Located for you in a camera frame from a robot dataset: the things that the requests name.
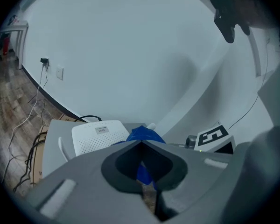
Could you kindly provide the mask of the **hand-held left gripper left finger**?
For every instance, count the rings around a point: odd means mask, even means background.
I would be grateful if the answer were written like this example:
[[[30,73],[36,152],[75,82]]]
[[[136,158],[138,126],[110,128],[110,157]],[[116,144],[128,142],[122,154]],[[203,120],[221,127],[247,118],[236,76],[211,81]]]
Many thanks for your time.
[[[136,142],[126,142],[75,157],[45,177],[26,196],[33,220],[53,224],[158,224],[141,193],[120,192],[102,174],[114,174],[108,156]]]

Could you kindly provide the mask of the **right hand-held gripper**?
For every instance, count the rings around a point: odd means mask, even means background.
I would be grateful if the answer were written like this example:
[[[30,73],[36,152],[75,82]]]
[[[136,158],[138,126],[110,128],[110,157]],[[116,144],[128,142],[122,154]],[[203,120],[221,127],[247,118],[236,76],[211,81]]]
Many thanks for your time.
[[[185,147],[199,152],[233,154],[236,145],[233,135],[223,125],[218,125],[199,132],[197,136],[189,135]]]

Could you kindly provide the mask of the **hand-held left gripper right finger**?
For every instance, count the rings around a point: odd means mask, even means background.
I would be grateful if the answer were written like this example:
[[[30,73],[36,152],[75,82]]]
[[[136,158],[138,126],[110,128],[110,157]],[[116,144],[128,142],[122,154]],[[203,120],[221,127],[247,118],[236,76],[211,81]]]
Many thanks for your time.
[[[153,214],[142,208],[142,222],[221,222],[228,196],[219,193],[223,168],[206,164],[214,160],[227,164],[229,154],[204,153],[141,142],[141,160],[156,187]]]

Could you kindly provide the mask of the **white router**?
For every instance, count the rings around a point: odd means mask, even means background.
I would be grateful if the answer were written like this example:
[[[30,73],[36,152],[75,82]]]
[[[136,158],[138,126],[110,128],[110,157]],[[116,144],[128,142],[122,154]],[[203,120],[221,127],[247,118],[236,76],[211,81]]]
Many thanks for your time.
[[[132,129],[141,124],[122,124],[118,120],[76,122],[71,130],[75,156],[98,151],[125,142]]]

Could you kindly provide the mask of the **blue cloth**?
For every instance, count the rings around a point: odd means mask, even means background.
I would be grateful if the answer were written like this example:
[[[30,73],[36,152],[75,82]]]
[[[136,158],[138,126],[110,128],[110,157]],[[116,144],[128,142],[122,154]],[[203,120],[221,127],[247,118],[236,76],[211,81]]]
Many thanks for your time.
[[[163,138],[152,129],[152,126],[149,127],[139,126],[135,129],[132,129],[131,133],[129,134],[126,140],[119,141],[117,143],[114,143],[113,145],[117,145],[119,143],[132,141],[132,140],[153,140],[164,144],[166,143],[163,140]],[[145,185],[149,185],[152,183],[154,189],[156,190],[155,182],[153,181],[151,175],[149,174],[147,168],[144,166],[143,163],[141,163],[138,167],[137,180],[139,180],[141,183]]]

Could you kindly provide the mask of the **grey flat panel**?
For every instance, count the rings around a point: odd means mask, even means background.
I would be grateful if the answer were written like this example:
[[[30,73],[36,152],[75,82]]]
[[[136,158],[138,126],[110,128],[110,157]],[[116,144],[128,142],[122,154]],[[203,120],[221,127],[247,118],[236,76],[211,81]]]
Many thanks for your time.
[[[42,158],[42,177],[75,158],[71,130],[76,122],[53,120],[50,123]]]

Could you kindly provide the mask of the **plain brown cardboard box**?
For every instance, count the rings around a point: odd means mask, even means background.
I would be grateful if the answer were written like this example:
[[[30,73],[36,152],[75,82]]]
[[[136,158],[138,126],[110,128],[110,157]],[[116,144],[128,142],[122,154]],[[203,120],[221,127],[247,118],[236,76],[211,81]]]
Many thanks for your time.
[[[49,128],[47,126],[41,126],[39,133],[44,134],[40,135],[36,140],[39,144],[34,148],[32,157],[31,184],[33,186],[42,179],[42,158],[48,129]]]

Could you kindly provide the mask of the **printed brown cardboard box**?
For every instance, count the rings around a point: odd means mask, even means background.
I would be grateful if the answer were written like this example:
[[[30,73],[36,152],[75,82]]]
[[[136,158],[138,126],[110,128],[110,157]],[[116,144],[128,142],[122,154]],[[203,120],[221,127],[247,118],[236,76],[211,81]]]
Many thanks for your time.
[[[64,114],[62,114],[58,120],[61,120],[61,121],[68,121],[68,122],[75,122],[76,118],[72,118],[72,117],[69,117],[69,116],[66,116]]]

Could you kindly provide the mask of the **white desk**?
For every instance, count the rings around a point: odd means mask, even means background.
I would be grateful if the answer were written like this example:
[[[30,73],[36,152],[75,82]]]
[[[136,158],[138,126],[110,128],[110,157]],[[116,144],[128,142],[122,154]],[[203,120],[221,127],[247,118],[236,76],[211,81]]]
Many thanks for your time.
[[[23,64],[23,51],[25,45],[25,39],[28,31],[28,22],[20,21],[15,25],[3,26],[0,28],[0,34],[17,32],[16,43],[15,43],[15,55],[19,61],[19,69],[22,69]]]

